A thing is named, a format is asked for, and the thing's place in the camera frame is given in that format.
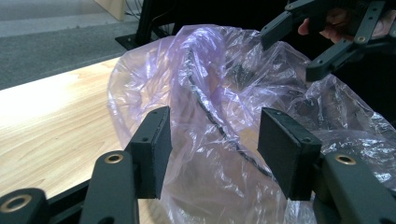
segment wooden surface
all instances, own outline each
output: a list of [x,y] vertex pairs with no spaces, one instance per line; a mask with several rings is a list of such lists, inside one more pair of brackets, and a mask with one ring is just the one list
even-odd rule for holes
[[[40,188],[51,198],[91,178],[99,156],[122,149],[106,107],[117,60],[0,91],[0,196]],[[159,223],[157,203],[139,200],[141,223]]]
[[99,6],[104,8],[110,15],[118,21],[123,21],[125,17],[124,0],[94,0]]

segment transparent plastic bag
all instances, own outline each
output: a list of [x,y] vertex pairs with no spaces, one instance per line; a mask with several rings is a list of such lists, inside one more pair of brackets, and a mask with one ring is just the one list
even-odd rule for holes
[[263,106],[282,110],[322,142],[354,149],[395,189],[395,130],[332,75],[304,81],[308,59],[260,33],[193,25],[125,53],[108,84],[123,147],[146,114],[171,107],[173,152],[161,204],[174,223],[315,223],[311,202],[283,196],[257,153]]

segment gray floor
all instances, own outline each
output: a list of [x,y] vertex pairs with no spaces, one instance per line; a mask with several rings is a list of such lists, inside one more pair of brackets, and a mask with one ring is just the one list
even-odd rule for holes
[[126,49],[114,38],[137,24],[132,16],[117,21],[93,0],[2,0],[0,90],[121,56]]

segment human hand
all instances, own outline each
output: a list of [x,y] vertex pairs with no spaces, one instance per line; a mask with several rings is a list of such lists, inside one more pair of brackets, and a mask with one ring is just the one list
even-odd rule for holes
[[[384,14],[378,21],[373,31],[373,37],[386,35],[389,32],[390,26],[396,17],[396,10],[390,10]],[[334,8],[331,9],[326,18],[326,27],[319,32],[324,37],[330,39],[333,43],[337,43],[342,38],[353,40],[354,36],[347,34],[347,26],[350,22],[350,14],[345,9]],[[305,19],[298,28],[300,35],[308,35],[309,19]]]

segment finger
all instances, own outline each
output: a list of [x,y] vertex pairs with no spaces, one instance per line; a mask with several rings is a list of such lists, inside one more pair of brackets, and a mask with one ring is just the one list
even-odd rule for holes
[[343,38],[343,35],[340,32],[337,32],[337,30],[335,30],[331,26],[326,26],[326,28],[319,33],[324,37],[330,39],[334,44],[340,41],[341,38]]
[[309,34],[308,27],[309,27],[309,19],[305,19],[303,23],[298,27],[298,34],[308,35]]
[[331,9],[327,15],[326,21],[329,24],[335,25],[349,20],[349,14],[345,9],[334,8]]
[[396,18],[396,10],[390,10],[378,21],[373,31],[373,37],[387,35],[390,26],[393,24]]

